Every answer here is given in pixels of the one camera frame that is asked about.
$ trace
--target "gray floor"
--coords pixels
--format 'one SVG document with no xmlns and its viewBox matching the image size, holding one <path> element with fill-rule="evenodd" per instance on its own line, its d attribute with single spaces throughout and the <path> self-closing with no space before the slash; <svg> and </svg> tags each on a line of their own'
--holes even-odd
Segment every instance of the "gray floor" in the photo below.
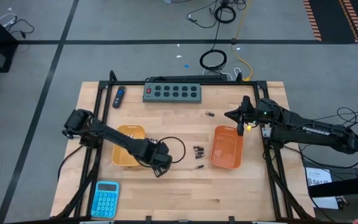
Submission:
<svg viewBox="0 0 358 224">
<path fill-rule="evenodd" d="M 313 40 L 301 1 L 254 1 L 243 25 L 242 39 Z M 73 0 L 0 1 L 0 16 L 12 11 L 32 23 L 30 40 L 58 40 Z M 215 29 L 201 29 L 185 20 L 186 13 L 211 1 L 166 5 L 161 0 L 80 0 L 68 39 L 212 39 Z M 193 15 L 213 22 L 208 11 Z M 239 19 L 222 25 L 219 38 L 230 39 Z M 63 48 L 6 222 L 48 218 L 56 189 L 57 169 L 67 140 L 62 125 L 75 107 L 83 81 L 143 80 L 155 75 L 196 75 L 211 45 L 66 45 Z M 21 151 L 56 45 L 21 45 L 11 71 L 0 74 L 0 206 Z M 227 52 L 225 72 L 247 68 Z M 253 80 L 284 81 L 290 108 L 309 118 L 335 114 L 340 106 L 358 110 L 358 45 L 237 45 L 254 69 Z M 219 57 L 209 57 L 214 64 Z M 340 122 L 338 119 L 327 122 Z M 349 165 L 348 156 L 322 147 L 305 150 L 313 159 Z"/>
</svg>

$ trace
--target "calculator display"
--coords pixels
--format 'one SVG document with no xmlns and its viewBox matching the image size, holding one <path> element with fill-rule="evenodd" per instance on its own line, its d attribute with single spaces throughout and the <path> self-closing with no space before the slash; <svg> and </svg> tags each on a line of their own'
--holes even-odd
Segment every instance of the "calculator display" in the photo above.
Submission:
<svg viewBox="0 0 358 224">
<path fill-rule="evenodd" d="M 99 190 L 117 190 L 117 186 L 115 184 L 99 184 Z"/>
</svg>

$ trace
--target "white paper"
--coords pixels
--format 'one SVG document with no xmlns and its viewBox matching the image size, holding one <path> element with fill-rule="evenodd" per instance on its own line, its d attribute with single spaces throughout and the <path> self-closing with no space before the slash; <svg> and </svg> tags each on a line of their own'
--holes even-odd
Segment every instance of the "white paper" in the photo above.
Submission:
<svg viewBox="0 0 358 224">
<path fill-rule="evenodd" d="M 331 183 L 333 181 L 331 179 L 331 174 L 327 169 L 322 170 L 322 169 L 307 167 L 306 173 L 308 176 L 309 186 Z M 335 197 L 319 197 L 319 198 L 313 198 L 313 200 L 320 208 L 338 209 L 338 204 L 336 202 Z"/>
</svg>

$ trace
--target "yellow cable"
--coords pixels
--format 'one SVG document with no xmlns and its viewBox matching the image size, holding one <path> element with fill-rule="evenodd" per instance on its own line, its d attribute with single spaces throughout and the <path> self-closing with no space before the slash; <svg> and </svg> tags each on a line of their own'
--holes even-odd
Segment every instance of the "yellow cable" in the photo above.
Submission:
<svg viewBox="0 0 358 224">
<path fill-rule="evenodd" d="M 248 0 L 248 4 L 247 4 L 247 7 L 244 9 L 244 12 L 242 13 L 242 17 L 241 17 L 241 21 L 240 21 L 240 25 L 239 25 L 239 28 L 237 30 L 237 34 L 236 34 L 236 37 L 235 39 L 238 38 L 239 34 L 240 34 L 240 30 L 241 30 L 241 26 L 242 26 L 242 22 L 244 21 L 244 19 L 246 18 L 246 14 L 247 14 L 247 11 L 248 11 L 248 8 L 249 6 L 251 5 L 251 2 L 252 0 Z M 242 80 L 243 81 L 250 81 L 251 80 L 251 77 L 252 77 L 252 74 L 253 74 L 253 70 L 252 70 L 252 67 L 245 61 L 243 60 L 242 58 L 240 58 L 240 56 L 233 50 L 233 45 L 231 45 L 231 51 L 233 52 L 233 54 L 237 57 L 237 59 L 244 63 L 245 65 L 247 65 L 249 67 L 249 76 L 247 78 L 243 78 Z"/>
</svg>

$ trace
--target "yellow bowl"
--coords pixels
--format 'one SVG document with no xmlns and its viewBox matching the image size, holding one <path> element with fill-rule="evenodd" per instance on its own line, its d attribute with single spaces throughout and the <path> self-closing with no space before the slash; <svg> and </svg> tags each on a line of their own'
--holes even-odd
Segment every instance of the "yellow bowl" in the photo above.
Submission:
<svg viewBox="0 0 358 224">
<path fill-rule="evenodd" d="M 130 136 L 133 139 L 144 139 L 145 131 L 139 125 L 122 125 L 117 129 L 122 134 Z M 126 149 L 121 146 L 114 145 L 111 156 L 112 163 L 117 166 L 138 166 L 139 163 L 131 156 Z"/>
</svg>

